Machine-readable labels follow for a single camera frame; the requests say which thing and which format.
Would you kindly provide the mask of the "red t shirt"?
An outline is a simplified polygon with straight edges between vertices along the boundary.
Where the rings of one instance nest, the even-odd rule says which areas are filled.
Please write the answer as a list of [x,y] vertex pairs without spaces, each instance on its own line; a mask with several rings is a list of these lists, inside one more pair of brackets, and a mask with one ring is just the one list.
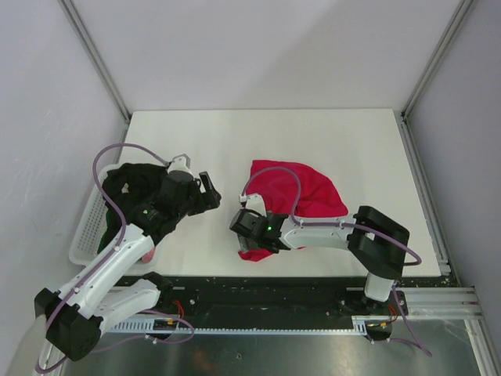
[[252,181],[245,193],[262,196],[268,212],[294,213],[298,217],[328,218],[348,214],[332,181],[306,164],[254,160],[250,168]]

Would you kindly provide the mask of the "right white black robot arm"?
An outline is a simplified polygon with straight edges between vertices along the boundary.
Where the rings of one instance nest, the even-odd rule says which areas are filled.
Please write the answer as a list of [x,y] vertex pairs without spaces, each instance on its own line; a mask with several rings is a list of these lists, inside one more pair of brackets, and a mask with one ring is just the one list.
[[229,229],[244,251],[264,249],[275,254],[300,248],[336,248],[350,252],[367,271],[361,304],[370,314],[388,307],[392,286],[402,276],[409,250],[409,231],[370,206],[361,206],[352,215],[330,218],[263,215],[242,208]]

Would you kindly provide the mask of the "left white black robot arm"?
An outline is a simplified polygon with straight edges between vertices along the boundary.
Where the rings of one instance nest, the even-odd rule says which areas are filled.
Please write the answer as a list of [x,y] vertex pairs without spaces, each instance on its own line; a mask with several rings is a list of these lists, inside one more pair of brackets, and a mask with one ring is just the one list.
[[160,278],[155,273],[110,298],[106,294],[182,219],[216,209],[220,201],[206,172],[193,177],[182,170],[163,171],[160,187],[127,212],[110,201],[121,220],[117,236],[70,282],[58,291],[44,288],[34,299],[35,315],[47,319],[46,339],[65,358],[78,361],[121,321],[150,308],[168,311],[173,294],[155,283]]

